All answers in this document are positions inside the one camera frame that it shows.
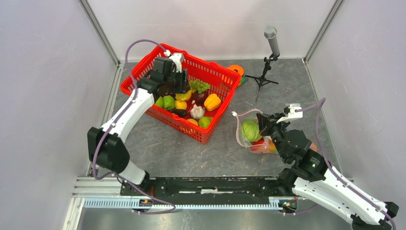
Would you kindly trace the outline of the green toy cabbage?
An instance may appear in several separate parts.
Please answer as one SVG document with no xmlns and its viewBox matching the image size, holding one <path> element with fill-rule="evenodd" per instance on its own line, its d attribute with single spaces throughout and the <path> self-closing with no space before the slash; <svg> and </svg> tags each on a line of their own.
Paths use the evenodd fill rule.
<svg viewBox="0 0 406 230">
<path fill-rule="evenodd" d="M 259 125 L 255 121 L 249 120 L 243 122 L 242 130 L 245 138 L 249 142 L 256 142 L 262 138 L 259 133 Z"/>
</svg>

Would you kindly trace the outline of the clear zip top bag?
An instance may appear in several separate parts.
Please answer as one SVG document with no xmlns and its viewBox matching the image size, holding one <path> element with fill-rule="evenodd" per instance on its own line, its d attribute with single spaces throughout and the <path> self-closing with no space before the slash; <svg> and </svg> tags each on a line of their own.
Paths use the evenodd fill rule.
<svg viewBox="0 0 406 230">
<path fill-rule="evenodd" d="M 259 133 L 259 121 L 257 114 L 263 114 L 259 109 L 251 109 L 243 113 L 232 111 L 237 119 L 236 140 L 251 153 L 277 154 L 275 145 L 269 136 L 261 136 Z"/>
</svg>

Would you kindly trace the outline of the orange red toy mango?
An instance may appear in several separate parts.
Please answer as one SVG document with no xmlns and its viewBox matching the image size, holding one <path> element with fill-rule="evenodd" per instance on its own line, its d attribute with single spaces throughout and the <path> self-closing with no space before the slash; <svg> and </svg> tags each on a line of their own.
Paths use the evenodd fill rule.
<svg viewBox="0 0 406 230">
<path fill-rule="evenodd" d="M 257 154 L 276 154 L 278 153 L 272 141 L 257 141 L 255 145 L 249 147 L 252 153 Z"/>
</svg>

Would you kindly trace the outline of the red plastic basket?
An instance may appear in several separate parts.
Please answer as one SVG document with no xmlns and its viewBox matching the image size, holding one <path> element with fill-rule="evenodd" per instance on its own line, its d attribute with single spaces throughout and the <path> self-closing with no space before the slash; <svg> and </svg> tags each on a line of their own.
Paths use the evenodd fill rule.
<svg viewBox="0 0 406 230">
<path fill-rule="evenodd" d="M 126 95 L 130 95 L 134 89 L 133 80 L 139 80 L 147 73 L 147 71 L 152 70 L 155 59 L 164 56 L 165 50 L 169 50 L 171 53 L 183 53 L 184 61 L 182 62 L 182 68 L 186 69 L 188 72 L 188 82 L 192 80 L 201 80 L 211 84 L 211 88 L 207 90 L 209 95 L 212 93 L 217 94 L 222 102 L 221 105 L 213 111 L 208 111 L 204 106 L 202 106 L 205 108 L 204 116 L 213 118 L 208 128 L 199 127 L 198 120 L 193 119 L 190 116 L 189 111 L 195 104 L 192 97 L 193 93 L 190 100 L 185 102 L 177 101 L 175 99 L 176 94 L 166 93 L 164 95 L 170 95 L 175 99 L 176 109 L 187 110 L 188 115 L 185 118 L 181 118 L 175 114 L 172 114 L 169 110 L 159 108 L 155 105 L 149 108 L 146 111 L 146 114 L 180 131 L 192 139 L 205 144 L 215 130 L 226 108 L 230 104 L 241 77 L 237 73 L 232 72 L 215 62 L 207 62 L 188 54 L 187 51 L 177 49 L 167 44 L 160 44 L 148 55 L 142 58 L 141 61 L 133 68 L 131 75 L 128 76 L 123 83 L 121 83 L 121 91 Z"/>
</svg>

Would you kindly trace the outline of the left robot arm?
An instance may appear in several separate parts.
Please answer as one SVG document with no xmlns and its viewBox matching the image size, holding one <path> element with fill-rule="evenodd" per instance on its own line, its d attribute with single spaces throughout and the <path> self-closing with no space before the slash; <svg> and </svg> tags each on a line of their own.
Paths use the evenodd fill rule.
<svg viewBox="0 0 406 230">
<path fill-rule="evenodd" d="M 182 53 L 156 58 L 152 70 L 137 80 L 136 88 L 119 111 L 100 128 L 92 127 L 87 133 L 92 165 L 132 182 L 132 189 L 138 195 L 149 192 L 150 181 L 145 179 L 147 173 L 131 162 L 124 143 L 141 116 L 159 97 L 187 91 L 187 70 L 182 68 L 183 60 Z"/>
</svg>

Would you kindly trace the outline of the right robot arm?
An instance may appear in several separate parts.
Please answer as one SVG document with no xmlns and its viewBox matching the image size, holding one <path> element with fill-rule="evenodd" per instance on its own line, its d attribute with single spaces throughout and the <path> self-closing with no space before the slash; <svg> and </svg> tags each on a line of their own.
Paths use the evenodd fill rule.
<svg viewBox="0 0 406 230">
<path fill-rule="evenodd" d="M 320 153 L 310 149 L 311 141 L 301 130 L 286 130 L 283 113 L 257 113 L 259 133 L 270 137 L 286 164 L 277 178 L 283 196 L 301 196 L 334 212 L 354 230 L 394 230 L 399 207 L 360 190 Z"/>
</svg>

